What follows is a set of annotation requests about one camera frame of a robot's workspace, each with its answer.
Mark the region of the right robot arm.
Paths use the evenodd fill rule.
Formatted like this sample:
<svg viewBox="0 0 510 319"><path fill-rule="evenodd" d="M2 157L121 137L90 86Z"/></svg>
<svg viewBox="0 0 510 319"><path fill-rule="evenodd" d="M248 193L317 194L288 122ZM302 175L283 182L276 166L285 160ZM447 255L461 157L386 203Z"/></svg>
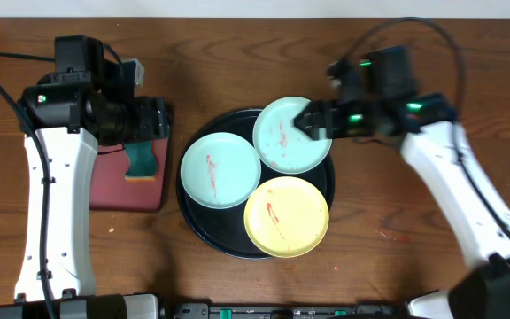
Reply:
<svg viewBox="0 0 510 319"><path fill-rule="evenodd" d="M294 118L313 140L382 136L426 184L452 227L468 275L447 291L406 304L411 318L510 318L510 209L479 165L457 113L439 94L420 95L402 46L357 66L328 70L340 98L314 100Z"/></svg>

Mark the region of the green yellow sponge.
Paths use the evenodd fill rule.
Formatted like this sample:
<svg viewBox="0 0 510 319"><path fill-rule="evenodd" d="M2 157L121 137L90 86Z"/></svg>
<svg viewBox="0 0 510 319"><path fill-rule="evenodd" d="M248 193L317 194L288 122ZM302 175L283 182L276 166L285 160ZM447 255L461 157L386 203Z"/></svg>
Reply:
<svg viewBox="0 0 510 319"><path fill-rule="evenodd" d="M153 152L152 141L126 145L129 167L125 174L128 180L153 179L158 172L158 163Z"/></svg>

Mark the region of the light blue plate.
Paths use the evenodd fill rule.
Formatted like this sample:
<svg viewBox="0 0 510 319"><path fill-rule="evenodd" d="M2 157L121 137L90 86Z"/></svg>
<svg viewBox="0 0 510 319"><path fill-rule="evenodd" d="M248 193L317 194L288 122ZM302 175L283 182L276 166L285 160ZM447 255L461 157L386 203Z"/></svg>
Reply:
<svg viewBox="0 0 510 319"><path fill-rule="evenodd" d="M318 166L328 155L331 139L312 140L293 120L310 100L283 97L266 106L257 117L252 140L261 160L276 172L297 175Z"/></svg>
<svg viewBox="0 0 510 319"><path fill-rule="evenodd" d="M258 187L259 155L244 138L227 132L200 137L185 152L180 178L199 205L228 209L243 203Z"/></svg>

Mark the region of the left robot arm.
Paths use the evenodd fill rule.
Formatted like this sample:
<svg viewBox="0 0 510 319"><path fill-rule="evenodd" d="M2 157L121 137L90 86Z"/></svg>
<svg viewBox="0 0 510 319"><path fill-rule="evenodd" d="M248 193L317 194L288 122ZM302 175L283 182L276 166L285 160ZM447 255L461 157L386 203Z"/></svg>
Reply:
<svg viewBox="0 0 510 319"><path fill-rule="evenodd" d="M14 301L0 318L161 318L152 293L97 295L89 249L91 178L100 147L127 155L127 176L164 170L154 143L172 134L159 97L138 97L143 67L106 43L61 36L55 69L24 89L11 107L29 165L27 242Z"/></svg>

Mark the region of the light blue plate top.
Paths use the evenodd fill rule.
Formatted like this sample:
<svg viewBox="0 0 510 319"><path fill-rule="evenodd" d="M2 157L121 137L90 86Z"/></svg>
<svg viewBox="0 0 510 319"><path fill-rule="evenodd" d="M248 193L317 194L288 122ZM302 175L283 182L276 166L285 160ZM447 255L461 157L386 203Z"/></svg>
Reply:
<svg viewBox="0 0 510 319"><path fill-rule="evenodd" d="M312 140L293 120L310 100L283 97L266 106L257 117L252 140L261 160L276 172L297 175L318 166L328 155L331 139Z"/></svg>

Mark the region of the yellow plate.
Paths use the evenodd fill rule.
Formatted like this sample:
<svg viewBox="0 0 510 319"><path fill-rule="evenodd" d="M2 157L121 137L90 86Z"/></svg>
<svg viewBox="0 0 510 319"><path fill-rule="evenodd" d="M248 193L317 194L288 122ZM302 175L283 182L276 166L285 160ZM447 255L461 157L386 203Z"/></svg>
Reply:
<svg viewBox="0 0 510 319"><path fill-rule="evenodd" d="M249 239L262 252L294 258L312 251L325 237L329 208L314 185L282 176L262 183L251 194L243 221Z"/></svg>

